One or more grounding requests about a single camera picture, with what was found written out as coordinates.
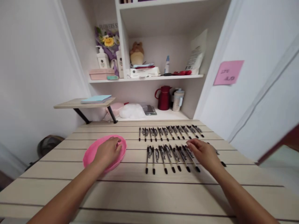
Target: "pink sticky note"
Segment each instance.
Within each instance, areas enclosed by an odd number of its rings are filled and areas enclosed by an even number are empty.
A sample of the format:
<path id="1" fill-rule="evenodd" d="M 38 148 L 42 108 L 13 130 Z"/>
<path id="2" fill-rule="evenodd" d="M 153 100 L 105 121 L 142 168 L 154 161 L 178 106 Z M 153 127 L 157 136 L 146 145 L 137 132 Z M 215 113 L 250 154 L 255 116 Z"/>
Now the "pink sticky note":
<path id="1" fill-rule="evenodd" d="M 214 81 L 214 86 L 235 84 L 237 82 L 243 63 L 244 60 L 222 62 Z"/>

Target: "person's left hand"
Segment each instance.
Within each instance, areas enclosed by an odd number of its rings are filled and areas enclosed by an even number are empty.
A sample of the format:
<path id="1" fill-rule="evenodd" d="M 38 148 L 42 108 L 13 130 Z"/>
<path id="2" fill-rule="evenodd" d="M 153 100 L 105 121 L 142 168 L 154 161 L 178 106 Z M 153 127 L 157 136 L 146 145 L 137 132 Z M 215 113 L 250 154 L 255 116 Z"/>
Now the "person's left hand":
<path id="1" fill-rule="evenodd" d="M 121 151 L 121 144 L 118 144 L 118 142 L 121 142 L 119 138 L 111 137 L 101 144 L 97 149 L 93 163 L 104 166 L 105 168 L 109 166 L 116 160 Z"/>

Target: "red thermos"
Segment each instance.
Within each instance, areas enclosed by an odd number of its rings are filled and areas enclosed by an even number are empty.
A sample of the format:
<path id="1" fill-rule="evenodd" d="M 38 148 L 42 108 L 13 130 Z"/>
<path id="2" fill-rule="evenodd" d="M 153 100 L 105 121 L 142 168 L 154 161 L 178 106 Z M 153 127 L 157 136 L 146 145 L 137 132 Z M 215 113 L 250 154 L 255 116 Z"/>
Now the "red thermos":
<path id="1" fill-rule="evenodd" d="M 157 89 L 155 92 L 155 98 L 158 99 L 158 109 L 159 110 L 168 110 L 169 109 L 169 101 L 170 101 L 170 86 L 161 86 L 160 89 Z M 161 90 L 159 98 L 156 97 L 157 92 Z"/>

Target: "pink plastic basin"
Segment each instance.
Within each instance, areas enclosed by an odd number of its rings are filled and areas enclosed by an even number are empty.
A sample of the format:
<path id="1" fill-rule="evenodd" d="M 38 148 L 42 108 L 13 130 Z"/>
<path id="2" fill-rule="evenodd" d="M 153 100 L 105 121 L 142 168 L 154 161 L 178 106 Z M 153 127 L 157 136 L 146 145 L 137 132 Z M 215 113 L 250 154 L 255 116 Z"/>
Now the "pink plastic basin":
<path id="1" fill-rule="evenodd" d="M 104 137 L 96 140 L 86 150 L 84 157 L 83 157 L 84 168 L 86 168 L 94 160 L 98 147 L 111 137 L 118 137 L 121 140 L 121 142 L 119 142 L 119 144 L 121 144 L 121 151 L 119 153 L 118 158 L 104 170 L 104 173 L 110 172 L 111 170 L 113 170 L 115 167 L 117 167 L 120 164 L 120 162 L 122 161 L 122 159 L 124 158 L 125 153 L 126 153 L 126 149 L 127 149 L 126 140 L 119 135 L 108 135 L 108 136 L 104 136 Z"/>

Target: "tissue box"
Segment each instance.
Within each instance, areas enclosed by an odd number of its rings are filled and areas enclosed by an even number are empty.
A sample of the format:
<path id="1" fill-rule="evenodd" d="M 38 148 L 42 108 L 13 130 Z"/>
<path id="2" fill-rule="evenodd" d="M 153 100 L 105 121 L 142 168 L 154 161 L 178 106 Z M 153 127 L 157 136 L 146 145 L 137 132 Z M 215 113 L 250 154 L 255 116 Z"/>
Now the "tissue box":
<path id="1" fill-rule="evenodd" d="M 111 68 L 92 69 L 89 71 L 91 80 L 103 80 L 107 79 L 107 76 L 113 76 L 114 70 Z"/>
<path id="2" fill-rule="evenodd" d="M 131 68 L 131 78 L 145 78 L 145 77 L 154 77 L 158 76 L 160 71 L 159 67 L 154 67 L 154 68 L 140 68 L 140 69 L 135 69 Z"/>

